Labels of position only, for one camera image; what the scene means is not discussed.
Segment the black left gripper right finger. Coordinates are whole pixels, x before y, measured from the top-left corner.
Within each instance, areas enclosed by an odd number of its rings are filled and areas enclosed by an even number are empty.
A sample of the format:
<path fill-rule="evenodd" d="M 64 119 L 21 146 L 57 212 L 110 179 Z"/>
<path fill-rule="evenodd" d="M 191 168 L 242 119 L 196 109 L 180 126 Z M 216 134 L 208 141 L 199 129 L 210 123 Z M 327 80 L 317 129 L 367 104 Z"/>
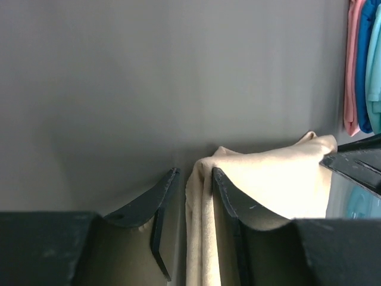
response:
<path fill-rule="evenodd" d="M 379 285 L 380 220 L 294 219 L 212 171 L 222 285 Z"/>

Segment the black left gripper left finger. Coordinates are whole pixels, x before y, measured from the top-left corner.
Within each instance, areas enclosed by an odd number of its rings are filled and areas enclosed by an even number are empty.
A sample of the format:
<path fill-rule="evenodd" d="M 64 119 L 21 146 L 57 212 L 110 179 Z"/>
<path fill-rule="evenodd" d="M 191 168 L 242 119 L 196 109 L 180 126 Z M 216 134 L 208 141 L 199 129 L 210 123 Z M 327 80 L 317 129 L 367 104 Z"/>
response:
<path fill-rule="evenodd" d="M 101 216 L 2 212 L 2 285 L 167 285 L 176 267 L 180 170 Z"/>

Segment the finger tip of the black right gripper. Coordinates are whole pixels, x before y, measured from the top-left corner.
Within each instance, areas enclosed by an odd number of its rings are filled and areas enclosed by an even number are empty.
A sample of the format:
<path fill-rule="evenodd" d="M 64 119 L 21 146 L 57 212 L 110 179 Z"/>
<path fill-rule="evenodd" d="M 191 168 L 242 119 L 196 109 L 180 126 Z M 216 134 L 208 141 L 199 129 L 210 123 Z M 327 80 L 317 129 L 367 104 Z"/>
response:
<path fill-rule="evenodd" d="M 369 137 L 338 146 L 320 165 L 374 195 L 380 195 L 380 138 Z"/>

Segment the beige t shirt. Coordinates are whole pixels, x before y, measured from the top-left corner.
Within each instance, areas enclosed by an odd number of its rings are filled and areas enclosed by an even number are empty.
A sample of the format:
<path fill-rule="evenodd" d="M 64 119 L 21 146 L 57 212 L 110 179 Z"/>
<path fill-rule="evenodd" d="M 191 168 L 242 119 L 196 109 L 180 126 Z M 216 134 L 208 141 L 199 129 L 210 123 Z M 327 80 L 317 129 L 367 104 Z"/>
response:
<path fill-rule="evenodd" d="M 212 169 L 264 207 L 287 219 L 324 218 L 332 173 L 320 162 L 338 150 L 332 135 L 307 132 L 295 144 L 241 154 L 219 147 L 198 160 L 186 183 L 186 285 L 221 285 L 212 197 Z"/>

